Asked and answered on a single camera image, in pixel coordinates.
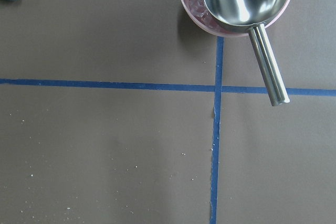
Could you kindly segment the pink bowl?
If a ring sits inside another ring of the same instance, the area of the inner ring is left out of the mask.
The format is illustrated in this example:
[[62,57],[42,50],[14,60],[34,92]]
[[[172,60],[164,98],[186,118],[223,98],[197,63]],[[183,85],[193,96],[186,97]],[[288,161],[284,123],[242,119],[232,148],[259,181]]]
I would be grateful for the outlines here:
[[218,25],[215,18],[205,10],[203,0],[181,0],[190,19],[202,30],[220,37],[246,37],[247,33],[233,33]]

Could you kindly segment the metal scoop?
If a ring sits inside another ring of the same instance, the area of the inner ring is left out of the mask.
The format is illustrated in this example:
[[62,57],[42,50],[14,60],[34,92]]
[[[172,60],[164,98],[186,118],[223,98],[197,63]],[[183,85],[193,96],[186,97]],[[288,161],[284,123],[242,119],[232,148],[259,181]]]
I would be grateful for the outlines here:
[[287,0],[204,0],[216,22],[227,31],[249,35],[271,105],[290,99],[266,33]]

